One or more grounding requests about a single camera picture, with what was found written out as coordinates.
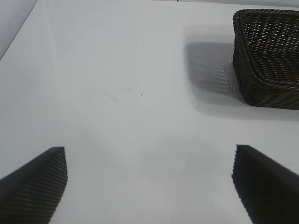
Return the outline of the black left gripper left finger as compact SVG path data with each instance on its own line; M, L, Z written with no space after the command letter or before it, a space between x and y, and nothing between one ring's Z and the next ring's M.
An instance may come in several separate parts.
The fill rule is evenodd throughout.
M2 224L48 224L68 182L64 147L52 147L0 180Z

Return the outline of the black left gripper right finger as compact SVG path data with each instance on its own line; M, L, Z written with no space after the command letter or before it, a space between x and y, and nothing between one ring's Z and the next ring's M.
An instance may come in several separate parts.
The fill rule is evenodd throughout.
M299 222L299 176L249 145L237 145L232 180L254 224Z

